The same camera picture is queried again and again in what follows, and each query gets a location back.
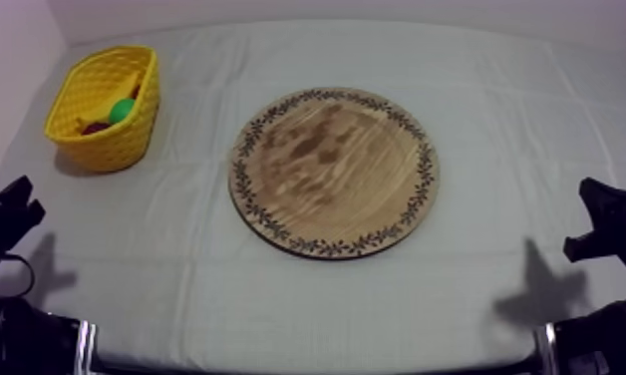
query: woven basket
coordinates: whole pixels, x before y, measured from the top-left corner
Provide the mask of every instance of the woven basket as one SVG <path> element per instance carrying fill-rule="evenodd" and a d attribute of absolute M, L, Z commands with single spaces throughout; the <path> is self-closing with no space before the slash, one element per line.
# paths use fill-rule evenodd
<path fill-rule="evenodd" d="M 139 94 L 130 113 L 111 127 L 82 136 L 78 117 L 94 108 L 134 71 Z M 120 46 L 90 55 L 67 76 L 46 121 L 46 136 L 79 166 L 118 171 L 136 163 L 148 148 L 159 104 L 157 55 L 145 46 Z"/>

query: round wooden board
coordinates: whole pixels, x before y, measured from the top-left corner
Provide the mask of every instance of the round wooden board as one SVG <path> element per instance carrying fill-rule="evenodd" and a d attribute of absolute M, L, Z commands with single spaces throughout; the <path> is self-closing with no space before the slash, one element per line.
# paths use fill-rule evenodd
<path fill-rule="evenodd" d="M 439 163 L 401 107 L 355 89 L 272 103 L 232 150 L 229 191 L 246 223 L 277 247 L 318 259 L 379 252 L 425 217 Z"/>

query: white sheet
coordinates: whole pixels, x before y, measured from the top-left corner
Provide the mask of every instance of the white sheet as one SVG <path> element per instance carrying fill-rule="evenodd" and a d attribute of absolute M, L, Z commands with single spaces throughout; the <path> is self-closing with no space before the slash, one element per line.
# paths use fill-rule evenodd
<path fill-rule="evenodd" d="M 131 169 L 84 176 L 44 138 L 45 116 L 74 62 L 125 43 L 160 58 L 153 140 Z M 322 86 L 399 103 L 441 159 L 429 216 L 377 256 L 293 257 L 253 234 L 229 200 L 239 129 L 278 97 Z M 617 259 L 569 264 L 561 251 L 566 235 L 590 229 L 581 179 L 626 188 L 626 60 L 617 56 L 369 21 L 94 43 L 72 49 L 37 96 L 0 188 L 21 174 L 48 215 L 15 251 L 31 256 L 45 238 L 55 272 L 75 275 L 40 303 L 99 324 L 100 353 L 112 358 L 293 373 L 469 366 L 525 356 L 531 324 L 626 298 Z M 527 256 L 529 238 L 540 255 Z M 51 274 L 39 275 L 42 287 L 55 285 Z"/>

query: green ball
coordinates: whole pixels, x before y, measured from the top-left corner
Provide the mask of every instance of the green ball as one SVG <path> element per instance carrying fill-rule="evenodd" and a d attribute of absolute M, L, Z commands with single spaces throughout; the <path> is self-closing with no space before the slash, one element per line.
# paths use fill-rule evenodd
<path fill-rule="evenodd" d="M 111 108 L 109 114 L 109 123 L 116 124 L 124 120 L 125 117 L 132 111 L 134 107 L 134 99 L 120 99 Z"/>

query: red object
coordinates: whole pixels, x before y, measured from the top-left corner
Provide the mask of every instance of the red object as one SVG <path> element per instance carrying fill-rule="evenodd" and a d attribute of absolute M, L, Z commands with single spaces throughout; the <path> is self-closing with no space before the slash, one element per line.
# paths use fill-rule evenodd
<path fill-rule="evenodd" d="M 106 123 L 92 123 L 89 124 L 81 133 L 81 135 L 83 136 L 87 136 L 90 135 L 92 133 L 96 133 L 96 132 L 100 132 L 106 128 L 109 128 L 111 126 L 111 124 L 106 124 Z"/>

